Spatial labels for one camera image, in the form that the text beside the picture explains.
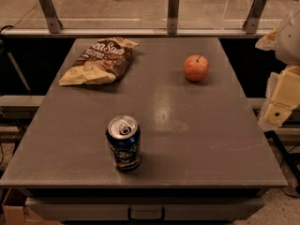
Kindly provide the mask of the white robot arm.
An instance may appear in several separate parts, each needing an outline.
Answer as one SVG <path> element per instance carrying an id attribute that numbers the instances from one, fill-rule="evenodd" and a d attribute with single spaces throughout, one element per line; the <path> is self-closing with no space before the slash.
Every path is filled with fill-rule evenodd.
<path id="1" fill-rule="evenodd" d="M 255 47 L 274 51 L 276 59 L 287 65 L 280 73 L 271 73 L 258 118 L 263 130 L 280 128 L 300 105 L 300 8 L 293 9 Z"/>

